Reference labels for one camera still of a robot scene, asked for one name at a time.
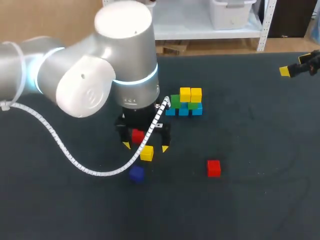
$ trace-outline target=white shelf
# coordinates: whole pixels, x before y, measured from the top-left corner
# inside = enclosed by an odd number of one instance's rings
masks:
[[[158,0],[153,25],[156,40],[260,38],[262,32],[253,11],[244,28],[214,30],[208,0]]]

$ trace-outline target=black mat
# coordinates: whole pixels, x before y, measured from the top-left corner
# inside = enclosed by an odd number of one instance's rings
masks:
[[[319,240],[320,80],[281,78],[298,54],[160,58],[162,96],[203,89],[204,115],[165,117],[168,152],[158,136],[146,181],[128,172],[88,176],[65,158],[31,115],[0,112],[1,240]],[[113,170],[133,154],[119,141],[113,100],[75,119],[43,96],[39,111],[73,156]],[[220,179],[206,177],[218,158]]]

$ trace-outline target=plastic storage bin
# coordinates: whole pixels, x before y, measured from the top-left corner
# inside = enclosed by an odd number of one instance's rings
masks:
[[[241,29],[257,0],[210,0],[210,17],[216,30]]]

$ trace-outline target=toy block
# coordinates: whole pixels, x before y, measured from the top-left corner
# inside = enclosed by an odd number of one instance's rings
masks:
[[[189,103],[191,101],[191,88],[180,87],[180,102]]]
[[[140,153],[140,159],[143,161],[151,162],[154,156],[154,147],[153,146],[144,146]]]
[[[201,103],[202,88],[191,88],[191,103]]]
[[[180,95],[171,95],[171,108],[172,109],[181,108]]]
[[[134,165],[129,171],[129,178],[137,184],[142,183],[145,178],[145,170],[140,166]]]
[[[175,116],[176,115],[176,110],[171,107],[171,108],[165,110],[165,115],[166,116]]]
[[[189,110],[196,110],[196,109],[198,109],[198,103],[196,103],[196,102],[188,102],[188,109],[189,109]]]
[[[188,103],[182,102],[181,108],[179,109],[179,116],[188,116],[188,115],[189,115]]]
[[[207,173],[208,173],[208,177],[220,177],[221,175],[220,161],[208,160]]]
[[[133,144],[141,144],[144,138],[145,138],[145,133],[143,131],[140,131],[138,129],[132,130],[131,140]]]
[[[203,113],[202,103],[200,102],[200,103],[198,103],[198,108],[192,110],[192,115],[193,116],[200,116],[200,115],[202,115],[202,113]]]

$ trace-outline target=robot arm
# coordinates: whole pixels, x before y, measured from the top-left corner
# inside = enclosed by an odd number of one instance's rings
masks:
[[[280,67],[280,74],[283,77],[295,77],[301,73],[309,72],[311,76],[317,74],[320,69],[320,51],[315,50],[311,53],[299,57],[299,64]]]
[[[0,100],[12,100],[25,81],[22,95],[44,94],[77,118],[96,113],[111,86],[124,108],[154,103],[158,64],[148,8],[116,1],[96,14],[94,26],[94,33],[69,47],[52,37],[0,44]]]

